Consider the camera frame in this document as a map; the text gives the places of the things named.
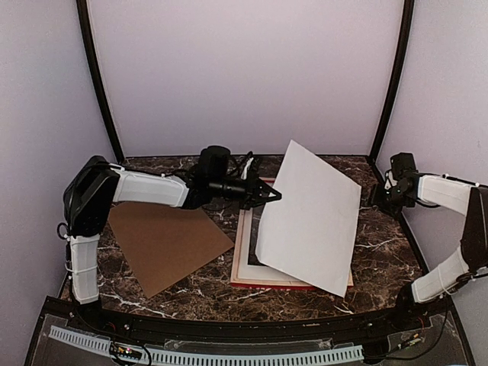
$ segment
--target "brown cardboard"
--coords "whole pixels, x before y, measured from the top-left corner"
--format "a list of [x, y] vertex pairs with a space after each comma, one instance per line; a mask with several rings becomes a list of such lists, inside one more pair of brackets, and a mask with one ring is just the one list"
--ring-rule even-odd
[[202, 210], [127, 202], [112, 208], [108, 222], [147, 297], [233, 247]]

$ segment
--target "brown paper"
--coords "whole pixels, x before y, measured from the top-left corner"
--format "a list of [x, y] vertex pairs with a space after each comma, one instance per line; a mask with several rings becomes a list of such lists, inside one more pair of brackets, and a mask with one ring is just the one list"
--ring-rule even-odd
[[233, 247], [202, 210], [127, 202], [111, 210], [108, 222], [147, 297]]

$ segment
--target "white slotted strip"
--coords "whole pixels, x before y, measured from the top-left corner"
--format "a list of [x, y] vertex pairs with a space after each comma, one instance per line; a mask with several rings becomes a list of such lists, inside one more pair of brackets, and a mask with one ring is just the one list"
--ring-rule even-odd
[[[64, 329], [58, 326], [52, 326], [50, 338], [56, 339], [68, 345], [93, 352], [98, 355], [110, 357], [108, 349], [110, 340], [105, 338], [96, 338], [91, 335], [84, 335], [71, 329]], [[139, 364], [148, 364], [147, 354], [140, 347], [137, 348], [143, 353]], [[176, 366], [323, 366], [330, 364], [343, 364], [352, 361], [361, 361], [362, 346], [356, 345], [347, 348], [331, 349], [327, 351], [293, 353], [288, 355], [203, 355], [181, 352], [164, 351], [156, 348], [147, 347], [153, 365]]]

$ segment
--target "black pole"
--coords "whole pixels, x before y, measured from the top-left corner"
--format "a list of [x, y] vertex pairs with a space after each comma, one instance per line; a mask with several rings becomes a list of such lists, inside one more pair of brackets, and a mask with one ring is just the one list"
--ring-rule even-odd
[[107, 130], [108, 139], [112, 145], [115, 159], [117, 162], [124, 160], [124, 153], [120, 145], [117, 131], [115, 130], [114, 120], [108, 107], [107, 95], [105, 94], [104, 84], [101, 80], [100, 67], [98, 66], [95, 44], [93, 42], [92, 27], [90, 26], [90, 17], [88, 15], [88, 6], [86, 0], [76, 0], [78, 7], [79, 25], [82, 29], [83, 43], [85, 45], [86, 59], [91, 73], [91, 80], [97, 95], [98, 106], [100, 107], [101, 116], [104, 120], [105, 129]]
[[373, 162], [376, 162], [378, 154], [380, 153], [384, 136], [387, 133], [388, 123], [390, 122], [391, 111], [395, 104], [395, 97], [397, 96], [403, 63], [405, 61], [406, 46], [409, 42], [414, 3], [415, 0], [405, 0], [403, 3], [402, 24], [400, 25], [400, 35], [398, 37], [398, 44], [396, 45], [395, 61], [393, 62], [393, 69], [391, 70], [390, 84], [388, 85], [387, 97], [384, 101], [383, 111], [381, 112], [380, 123], [378, 124], [376, 136], [374, 137], [373, 147], [369, 153], [369, 157]]

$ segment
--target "black frame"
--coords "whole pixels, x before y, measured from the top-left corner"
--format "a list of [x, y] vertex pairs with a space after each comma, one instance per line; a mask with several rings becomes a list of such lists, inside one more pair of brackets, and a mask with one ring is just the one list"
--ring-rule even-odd
[[[114, 119], [111, 115], [111, 111], [108, 105], [107, 95], [105, 93], [100, 67], [98, 65], [98, 59], [95, 52], [95, 44], [93, 41], [93, 34], [92, 34], [92, 27], [90, 25], [90, 18], [88, 13], [88, 5], [87, 0], [76, 0], [77, 8], [78, 8], [78, 16], [79, 16], [79, 23], [80, 28], [82, 31], [82, 38], [83, 43], [85, 45], [85, 53], [88, 61], [88, 66], [91, 73], [91, 80], [93, 82], [93, 86], [95, 89], [95, 94], [97, 95], [98, 105], [100, 107], [101, 115], [103, 117], [105, 129], [107, 131], [109, 140], [111, 142], [111, 147], [114, 151], [114, 155], [118, 162], [122, 162], [125, 160], [124, 152], [122, 150], [120, 140], [117, 135], [117, 131], [114, 125]], [[368, 163], [370, 164], [371, 168], [373, 169], [374, 174], [379, 182], [383, 181], [383, 176], [381, 175], [378, 167], [376, 166], [377, 157], [380, 153], [381, 146], [384, 141], [384, 137], [387, 132], [388, 124], [390, 121], [390, 116], [393, 110], [395, 98], [397, 96], [398, 87], [400, 85], [400, 78], [403, 70], [403, 64], [405, 61], [406, 55], [406, 48], [408, 46], [409, 40], [409, 33], [413, 19], [413, 9], [414, 9], [415, 0], [404, 0], [403, 3], [403, 16], [400, 25], [400, 34], [398, 38], [398, 44], [396, 47], [396, 54], [395, 60], [393, 62], [393, 68], [390, 77], [390, 84], [388, 85], [387, 95], [384, 102], [384, 107], [381, 113], [381, 117], [378, 123], [377, 131], [375, 134], [373, 146], [371, 147], [371, 151], [368, 156], [364, 156]], [[406, 222], [403, 215], [400, 218], [400, 225], [406, 234], [406, 238], [409, 240], [410, 245], [416, 255], [417, 261], [419, 262], [420, 268], [422, 269], [422, 273], [427, 273], [428, 267], [425, 263], [424, 258], [419, 250], [418, 243], [413, 236], [412, 231], [409, 228], [408, 223]], [[471, 352], [469, 343], [467, 341], [466, 334], [464, 332], [463, 326], [459, 319], [458, 312], [455, 309], [454, 303], [452, 303], [451, 299], [448, 300], [450, 303], [450, 309], [452, 312], [452, 316], [454, 317], [454, 321], [456, 322], [457, 330], [460, 334], [461, 341], [463, 343], [464, 351], [467, 356], [467, 360], [470, 364], [474, 364], [474, 357]], [[40, 331], [40, 326], [42, 325], [43, 317], [46, 313], [53, 313], [59, 316], [64, 316], [67, 319], [70, 318], [70, 314], [73, 314], [72, 304], [70, 302], [61, 301], [57, 299], [53, 299], [48, 297], [46, 303], [44, 304], [43, 310], [41, 315], [38, 319], [36, 329], [34, 331], [34, 336], [32, 338], [29, 353], [27, 354], [27, 358], [25, 360], [25, 364], [28, 365], [29, 361], [33, 357], [33, 350], [35, 348], [35, 340], [37, 339], [37, 333]], [[222, 323], [219, 323], [218, 326], [213, 325], [212, 323], [206, 322], [188, 322], [188, 321], [178, 321], [178, 320], [161, 320], [156, 318], [149, 318], [147, 316], [131, 316], [129, 314], [124, 313], [117, 313], [111, 312], [109, 310], [102, 310], [104, 313], [111, 314], [112, 316], [118, 316], [124, 321], [129, 322], [130, 324], [146, 324], [149, 329], [144, 329], [144, 332], [141, 334], [152, 335], [156, 337], [156, 339], [147, 339], [148, 342], [158, 342], [157, 338], [164, 338], [169, 334], [172, 337], [176, 338], [187, 338], [189, 333], [193, 333], [194, 337], [202, 337], [202, 336], [213, 336], [215, 337], [216, 334], [222, 334], [223, 331]], [[383, 329], [378, 334], [374, 336], [371, 335], [371, 331], [361, 330], [358, 331], [354, 329], [354, 324], [357, 325], [357, 321], [361, 319], [361, 321], [365, 321], [367, 319], [374, 319], [378, 317], [378, 315], [384, 315], [389, 313], [390, 310], [379, 310], [371, 313], [364, 313], [358, 314], [354, 316], [340, 316], [336, 318], [326, 318], [326, 319], [314, 319], [309, 322], [285, 322], [287, 323], [287, 328], [284, 328], [284, 323], [256, 323], [256, 324], [249, 324], [249, 323], [236, 323], [235, 328], [227, 324], [228, 327], [228, 336], [231, 338], [237, 337], [240, 340], [247, 339], [244, 337], [239, 337], [239, 334], [242, 333], [242, 329], [247, 329], [248, 326], [256, 326], [261, 329], [261, 331], [266, 331], [268, 337], [287, 337], [292, 340], [297, 339], [305, 339], [311, 334], [315, 336], [321, 335], [334, 335], [337, 339], [337, 332], [340, 329], [344, 329], [346, 326], [345, 334], [346, 338], [357, 339], [361, 340], [362, 342], [373, 342], [375, 339], [378, 340], [379, 336], [384, 336], [386, 331], [391, 332], [392, 329]], [[303, 326], [308, 323], [320, 323], [319, 327], [307, 327]], [[156, 335], [155, 332], [157, 329], [161, 329], [160, 334]], [[279, 329], [288, 329], [288, 331], [283, 332]]]

